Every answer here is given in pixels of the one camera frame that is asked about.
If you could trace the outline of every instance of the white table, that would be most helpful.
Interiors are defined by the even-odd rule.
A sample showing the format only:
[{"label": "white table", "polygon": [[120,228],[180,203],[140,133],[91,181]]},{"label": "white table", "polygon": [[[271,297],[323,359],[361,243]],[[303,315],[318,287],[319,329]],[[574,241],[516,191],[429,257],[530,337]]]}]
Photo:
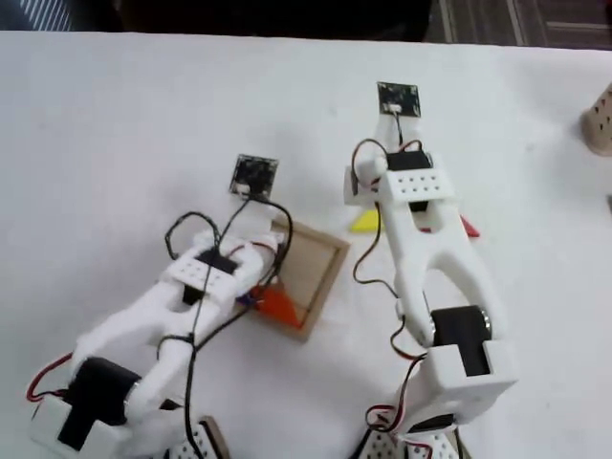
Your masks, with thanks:
[{"label": "white table", "polygon": [[[229,216],[230,197],[213,196],[240,153],[280,159],[274,199],[354,249],[307,344],[238,322],[200,355],[195,403],[237,458],[348,454],[363,411],[405,371],[387,343],[392,301],[376,310],[384,289],[350,279],[371,236],[347,233],[358,210],[341,193],[352,147],[375,128],[377,80],[419,85],[423,140],[482,231],[474,246],[513,325],[522,379],[464,428],[472,455],[607,455],[612,160],[588,152],[577,120],[612,54],[2,33],[0,62],[3,457],[48,457],[27,436],[29,378],[151,285],[179,214]],[[386,244],[366,265],[392,278]],[[108,353],[138,371],[154,358]]]}]

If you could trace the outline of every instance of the floor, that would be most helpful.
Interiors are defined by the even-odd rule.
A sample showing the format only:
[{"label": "floor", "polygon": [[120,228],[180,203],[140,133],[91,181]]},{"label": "floor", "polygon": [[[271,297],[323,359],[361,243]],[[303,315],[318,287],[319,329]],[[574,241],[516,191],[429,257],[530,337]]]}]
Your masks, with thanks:
[{"label": "floor", "polygon": [[426,41],[612,50],[605,0],[435,0]]}]

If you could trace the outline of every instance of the yellow triangle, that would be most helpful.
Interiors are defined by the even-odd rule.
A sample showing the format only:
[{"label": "yellow triangle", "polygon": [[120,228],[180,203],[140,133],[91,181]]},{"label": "yellow triangle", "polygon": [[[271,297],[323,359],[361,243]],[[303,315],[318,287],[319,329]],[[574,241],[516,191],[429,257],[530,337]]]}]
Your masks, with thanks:
[{"label": "yellow triangle", "polygon": [[379,228],[378,212],[372,208],[366,210],[360,217],[351,225],[351,232],[376,232]]}]

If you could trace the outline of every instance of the wooden frame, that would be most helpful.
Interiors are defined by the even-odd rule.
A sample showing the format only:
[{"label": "wooden frame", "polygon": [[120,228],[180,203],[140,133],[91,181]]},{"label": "wooden frame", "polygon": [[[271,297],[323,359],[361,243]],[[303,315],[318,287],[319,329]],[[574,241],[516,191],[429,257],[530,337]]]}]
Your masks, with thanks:
[{"label": "wooden frame", "polygon": [[[284,219],[273,221],[272,229],[287,231]],[[315,327],[346,258],[349,244],[325,232],[294,222],[294,239],[280,271],[285,293],[294,301],[299,328],[258,315],[286,335],[306,341]]]}]

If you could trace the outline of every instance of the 3d printed robot arm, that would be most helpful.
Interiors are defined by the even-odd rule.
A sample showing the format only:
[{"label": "3d printed robot arm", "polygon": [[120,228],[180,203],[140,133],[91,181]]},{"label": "3d printed robot arm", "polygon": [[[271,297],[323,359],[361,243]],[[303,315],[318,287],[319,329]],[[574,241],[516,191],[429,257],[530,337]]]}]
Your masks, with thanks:
[{"label": "3d printed robot arm", "polygon": [[[389,413],[398,420],[391,431],[410,439],[470,422],[516,382],[517,369],[503,306],[466,236],[442,161],[420,142],[416,149],[392,146],[400,122],[416,138],[416,120],[394,115],[382,105],[375,140],[387,151],[373,144],[368,157],[363,148],[364,161],[346,168],[344,200],[377,204],[396,268],[398,316],[426,349],[419,373],[409,390],[400,388]],[[426,213],[431,233],[417,228],[416,211]],[[431,269],[446,274],[469,305],[429,310],[424,288]]]},{"label": "3d printed robot arm", "polygon": [[[182,410],[160,409],[168,387],[186,372],[192,345],[223,322],[235,299],[264,275],[273,257],[260,247],[276,251],[279,237],[264,234],[256,247],[251,239],[226,235],[220,254],[213,256],[213,234],[196,236],[194,246],[151,289],[77,340],[67,394],[63,400],[44,398],[33,417],[34,440],[67,458],[151,454],[180,443],[185,435]],[[127,336],[158,347],[157,362],[142,378],[97,357],[109,343]]]}]

